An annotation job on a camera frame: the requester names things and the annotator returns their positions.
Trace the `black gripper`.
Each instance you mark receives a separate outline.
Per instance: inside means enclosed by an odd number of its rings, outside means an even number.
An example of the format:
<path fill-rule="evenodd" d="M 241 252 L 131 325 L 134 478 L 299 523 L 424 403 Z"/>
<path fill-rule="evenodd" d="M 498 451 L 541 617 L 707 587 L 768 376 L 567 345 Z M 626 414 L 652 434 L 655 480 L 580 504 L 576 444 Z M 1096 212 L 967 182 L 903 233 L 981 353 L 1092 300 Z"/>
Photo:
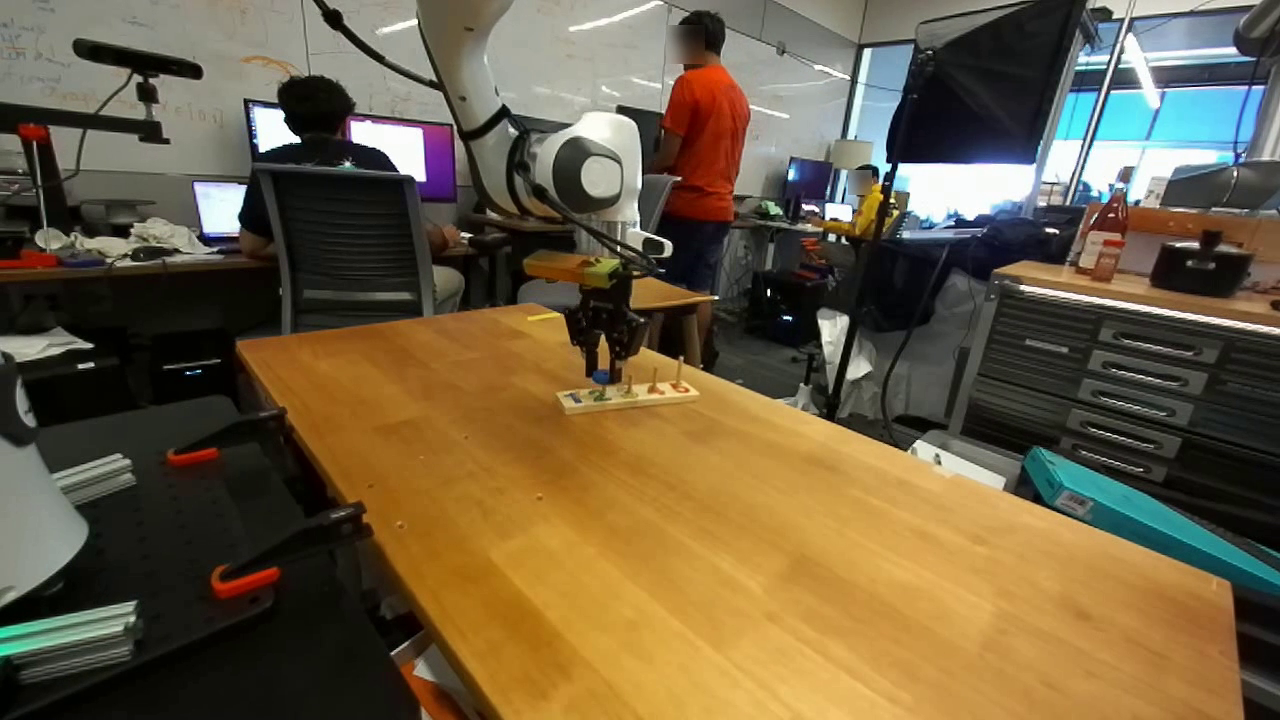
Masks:
<path fill-rule="evenodd" d="M 567 337 L 580 353 L 585 379 L 599 379 L 599 345 L 617 353 L 617 373 L 624 376 L 626 360 L 643 345 L 643 316 L 633 308 L 633 282 L 602 282 L 599 287 L 580 287 L 580 304 L 567 314 Z"/>

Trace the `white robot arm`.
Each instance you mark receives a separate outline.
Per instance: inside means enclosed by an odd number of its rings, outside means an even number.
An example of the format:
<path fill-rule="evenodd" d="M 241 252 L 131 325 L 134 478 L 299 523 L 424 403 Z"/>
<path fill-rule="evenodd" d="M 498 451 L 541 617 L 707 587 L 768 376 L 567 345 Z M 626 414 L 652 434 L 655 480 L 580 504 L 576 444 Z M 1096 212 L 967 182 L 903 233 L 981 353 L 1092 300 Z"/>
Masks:
<path fill-rule="evenodd" d="M 416 0 L 416 32 L 435 87 L 458 127 L 473 184 L 498 217 L 565 221 L 599 244 L 567 273 L 580 300 L 565 314 L 567 341 L 592 384 L 618 384 L 643 345 L 633 284 L 670 252 L 638 225 L 638 127 L 618 112 L 585 112 L 565 127 L 527 127 L 487 63 L 491 27 L 510 0 Z"/>

